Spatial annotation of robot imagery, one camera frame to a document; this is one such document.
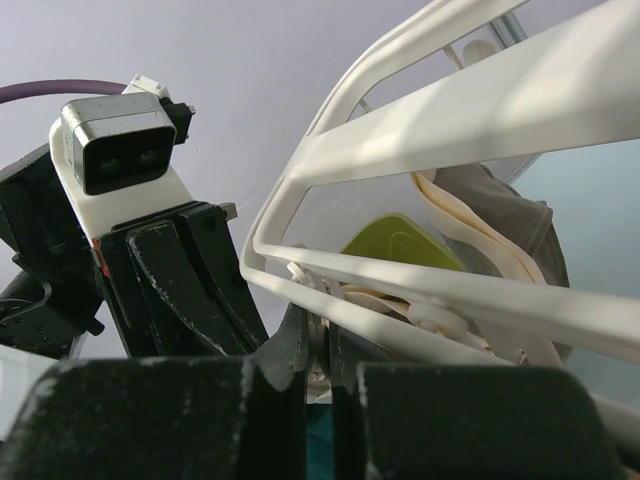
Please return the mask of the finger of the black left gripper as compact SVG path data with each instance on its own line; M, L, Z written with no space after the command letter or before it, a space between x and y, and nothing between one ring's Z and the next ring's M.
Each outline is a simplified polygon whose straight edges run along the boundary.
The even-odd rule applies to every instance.
M127 239L138 266L162 302L218 355L235 354L235 336L206 293L172 224L156 224Z
M213 204L188 204L177 214L176 229L201 285L222 311L222 323L245 352L255 352L268 334L240 274L225 211Z

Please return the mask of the white plastic clip hanger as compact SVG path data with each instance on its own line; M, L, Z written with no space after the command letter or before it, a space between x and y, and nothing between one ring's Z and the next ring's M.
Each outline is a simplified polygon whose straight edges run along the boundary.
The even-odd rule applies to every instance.
M371 45L327 96L242 250L250 283L376 345L444 365L558 367L557 346L639 359L635 299L548 283L532 256L435 183L448 167L635 140L639 5L609 1L361 117L374 86L515 8L435 1ZM497 275L287 246L314 187L411 176L435 227Z

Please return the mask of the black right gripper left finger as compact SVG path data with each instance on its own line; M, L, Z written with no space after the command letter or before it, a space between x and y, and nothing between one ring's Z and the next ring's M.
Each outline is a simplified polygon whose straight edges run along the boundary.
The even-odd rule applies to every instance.
M302 479L308 314L256 352L61 361L1 449L5 479Z

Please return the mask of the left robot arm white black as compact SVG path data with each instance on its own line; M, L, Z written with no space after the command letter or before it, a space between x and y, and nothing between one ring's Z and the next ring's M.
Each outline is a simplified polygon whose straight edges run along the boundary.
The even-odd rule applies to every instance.
M219 205L190 201L91 240L41 146L1 172L1 238L20 268L1 296L6 346L66 358L103 332L101 305L130 357L246 355L267 341Z

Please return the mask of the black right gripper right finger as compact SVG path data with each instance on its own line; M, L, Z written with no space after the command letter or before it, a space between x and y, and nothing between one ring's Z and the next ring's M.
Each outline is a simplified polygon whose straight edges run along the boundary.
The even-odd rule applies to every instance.
M623 479L630 458L553 368L393 359L329 331L340 479Z

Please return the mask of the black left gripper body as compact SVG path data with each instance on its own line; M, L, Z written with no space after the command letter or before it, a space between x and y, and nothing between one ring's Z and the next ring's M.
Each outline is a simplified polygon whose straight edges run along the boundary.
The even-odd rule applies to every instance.
M94 243L99 263L96 280L114 318L126 354L133 358L224 356L198 339L162 302L138 266L129 236L156 224L172 224L190 202L115 226Z

